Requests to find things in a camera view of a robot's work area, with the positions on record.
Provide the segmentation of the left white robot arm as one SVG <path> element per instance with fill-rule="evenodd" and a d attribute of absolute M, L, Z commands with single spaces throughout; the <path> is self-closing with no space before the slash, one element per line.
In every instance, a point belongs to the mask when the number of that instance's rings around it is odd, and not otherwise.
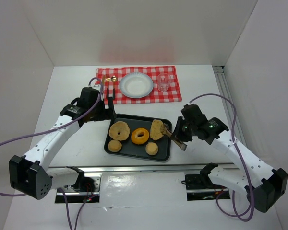
<path fill-rule="evenodd" d="M 62 109 L 53 128 L 33 148 L 21 157 L 13 156 L 10 159 L 11 187 L 37 200 L 44 198 L 51 189 L 71 187 L 75 191 L 82 191 L 93 188 L 94 180 L 86 177 L 83 170 L 67 166 L 49 171 L 49 166 L 84 123 L 116 118 L 114 99 L 114 95 L 106 96 L 106 108 L 101 89 L 82 88 L 80 97 Z"/>

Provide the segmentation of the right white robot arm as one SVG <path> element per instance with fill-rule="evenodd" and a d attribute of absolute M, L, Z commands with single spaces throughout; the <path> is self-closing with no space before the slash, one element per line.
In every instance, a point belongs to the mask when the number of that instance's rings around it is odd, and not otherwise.
<path fill-rule="evenodd" d="M 282 169 L 274 169 L 244 146 L 231 130 L 218 118 L 210 120 L 201 112 L 199 106 L 186 104 L 181 110 L 171 139 L 183 143 L 193 137 L 204 140 L 227 156 L 241 171 L 232 173 L 219 164 L 210 163 L 200 170 L 203 184 L 221 185 L 246 195 L 254 208 L 262 213 L 285 193 L 288 174 Z"/>

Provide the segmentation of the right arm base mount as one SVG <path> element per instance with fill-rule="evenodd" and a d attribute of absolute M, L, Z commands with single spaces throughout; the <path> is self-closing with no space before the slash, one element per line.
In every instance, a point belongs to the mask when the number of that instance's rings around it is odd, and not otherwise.
<path fill-rule="evenodd" d="M 200 174 L 186 174 L 181 181 L 186 187 L 188 201 L 230 199 L 229 191 L 226 187 L 215 184 L 205 184 Z"/>

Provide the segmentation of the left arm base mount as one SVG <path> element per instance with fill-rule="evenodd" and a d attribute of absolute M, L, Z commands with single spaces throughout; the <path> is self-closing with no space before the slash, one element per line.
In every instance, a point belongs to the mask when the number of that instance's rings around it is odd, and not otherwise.
<path fill-rule="evenodd" d="M 91 179 L 82 188 L 74 189 L 71 185 L 66 185 L 62 188 L 68 203 L 82 204 L 84 201 L 87 203 L 99 203 L 101 174 L 86 172 L 85 176 Z"/>

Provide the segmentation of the large pale bagel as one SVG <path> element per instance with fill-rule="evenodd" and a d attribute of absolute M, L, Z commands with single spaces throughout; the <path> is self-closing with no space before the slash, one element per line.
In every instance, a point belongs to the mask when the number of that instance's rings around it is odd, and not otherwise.
<path fill-rule="evenodd" d="M 111 125 L 108 134 L 114 140 L 125 141 L 130 135 L 130 128 L 126 122 L 118 121 Z"/>

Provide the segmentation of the speckled bread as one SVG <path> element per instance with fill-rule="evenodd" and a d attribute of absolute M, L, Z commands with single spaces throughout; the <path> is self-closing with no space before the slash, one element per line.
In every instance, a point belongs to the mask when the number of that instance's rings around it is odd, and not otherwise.
<path fill-rule="evenodd" d="M 163 122 L 161 120 L 154 119 L 150 128 L 150 138 L 152 140 L 159 140 L 164 135 L 161 132 L 161 127 L 163 126 Z"/>

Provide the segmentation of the metal tongs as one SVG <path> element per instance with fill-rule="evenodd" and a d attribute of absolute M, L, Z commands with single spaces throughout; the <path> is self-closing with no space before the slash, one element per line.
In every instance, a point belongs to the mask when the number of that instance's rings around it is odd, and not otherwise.
<path fill-rule="evenodd" d="M 161 125 L 160 132 L 167 136 L 171 141 L 173 141 L 182 151 L 185 151 L 187 148 L 187 145 L 179 140 L 177 137 L 175 137 L 169 130 L 168 126 L 166 124 Z"/>

